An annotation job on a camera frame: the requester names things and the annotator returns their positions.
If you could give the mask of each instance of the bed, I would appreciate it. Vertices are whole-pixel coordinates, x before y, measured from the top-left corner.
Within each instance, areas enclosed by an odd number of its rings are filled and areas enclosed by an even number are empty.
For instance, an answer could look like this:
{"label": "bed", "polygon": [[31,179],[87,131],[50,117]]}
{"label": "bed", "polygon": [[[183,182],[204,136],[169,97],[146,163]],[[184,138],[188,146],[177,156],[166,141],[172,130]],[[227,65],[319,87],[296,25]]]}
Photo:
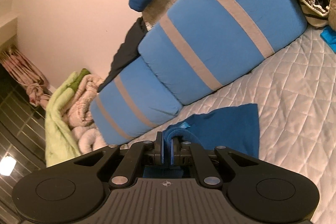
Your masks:
{"label": "bed", "polygon": [[[176,0],[154,0],[143,11],[148,29]],[[183,107],[173,120],[129,142],[154,140],[157,131],[195,113],[256,103],[259,109],[259,158],[310,178],[320,191],[315,224],[336,218],[336,55],[309,26],[289,46],[251,73]]]}

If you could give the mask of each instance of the striped cushion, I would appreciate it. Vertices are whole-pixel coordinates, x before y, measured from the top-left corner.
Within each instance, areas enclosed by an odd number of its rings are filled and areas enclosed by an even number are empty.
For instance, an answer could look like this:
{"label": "striped cushion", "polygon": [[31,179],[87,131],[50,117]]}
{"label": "striped cushion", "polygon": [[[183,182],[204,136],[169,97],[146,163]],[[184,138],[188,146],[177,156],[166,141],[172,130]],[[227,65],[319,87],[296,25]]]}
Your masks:
{"label": "striped cushion", "polygon": [[174,118],[182,105],[139,57],[97,95],[90,110],[109,144],[123,144]]}
{"label": "striped cushion", "polygon": [[296,0],[178,0],[139,52],[187,105],[246,74],[306,27]]}

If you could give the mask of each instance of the beige stripe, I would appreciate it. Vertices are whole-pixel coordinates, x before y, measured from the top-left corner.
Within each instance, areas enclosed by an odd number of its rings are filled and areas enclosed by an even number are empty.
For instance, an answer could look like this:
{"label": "beige stripe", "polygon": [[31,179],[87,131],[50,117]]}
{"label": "beige stripe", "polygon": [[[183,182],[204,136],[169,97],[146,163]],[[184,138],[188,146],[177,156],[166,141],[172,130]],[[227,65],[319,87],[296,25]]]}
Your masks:
{"label": "beige stripe", "polygon": [[121,81],[120,75],[114,78],[114,83],[119,90],[121,96],[124,98],[126,104],[129,106],[129,108],[133,111],[134,115],[146,126],[155,128],[159,126],[158,124],[155,124],[147,119],[145,115],[141,112],[141,110],[137,107],[137,105],[132,100],[131,96],[128,94],[126,88],[124,87],[123,82]]}
{"label": "beige stripe", "polygon": [[104,118],[109,122],[109,124],[117,131],[117,133],[122,136],[123,138],[127,140],[132,140],[133,138],[128,136],[125,131],[123,131],[117,124],[116,122],[112,119],[112,117],[108,114],[106,111],[105,107],[101,103],[99,93],[96,96],[96,103],[97,107],[99,108],[100,112],[103,114]]}
{"label": "beige stripe", "polygon": [[268,58],[274,54],[272,46],[269,44],[267,38],[261,32],[259,27],[255,24],[247,12],[239,5],[236,0],[217,0],[237,21],[246,34],[250,37],[256,45],[264,58]]}
{"label": "beige stripe", "polygon": [[167,14],[163,15],[160,19],[160,25],[186,62],[211,90],[218,90],[223,86],[203,64],[188,42],[184,40]]}

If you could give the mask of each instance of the bright light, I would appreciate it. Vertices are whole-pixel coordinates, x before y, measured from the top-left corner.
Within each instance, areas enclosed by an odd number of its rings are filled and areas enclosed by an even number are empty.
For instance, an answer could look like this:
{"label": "bright light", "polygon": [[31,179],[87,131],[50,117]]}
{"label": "bright light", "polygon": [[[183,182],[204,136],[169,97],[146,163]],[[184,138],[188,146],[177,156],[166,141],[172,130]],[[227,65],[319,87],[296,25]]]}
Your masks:
{"label": "bright light", "polygon": [[13,159],[12,157],[4,157],[0,161],[0,174],[4,176],[9,176],[16,164],[16,160]]}

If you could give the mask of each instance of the brown fur fabric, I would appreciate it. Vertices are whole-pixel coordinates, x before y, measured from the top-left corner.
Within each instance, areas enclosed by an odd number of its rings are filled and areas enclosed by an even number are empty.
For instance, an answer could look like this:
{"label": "brown fur fabric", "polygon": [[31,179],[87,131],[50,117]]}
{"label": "brown fur fabric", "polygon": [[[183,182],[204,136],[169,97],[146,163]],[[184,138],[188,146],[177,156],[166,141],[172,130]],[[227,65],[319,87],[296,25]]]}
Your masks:
{"label": "brown fur fabric", "polygon": [[331,0],[329,11],[329,25],[334,31],[336,31],[336,0]]}

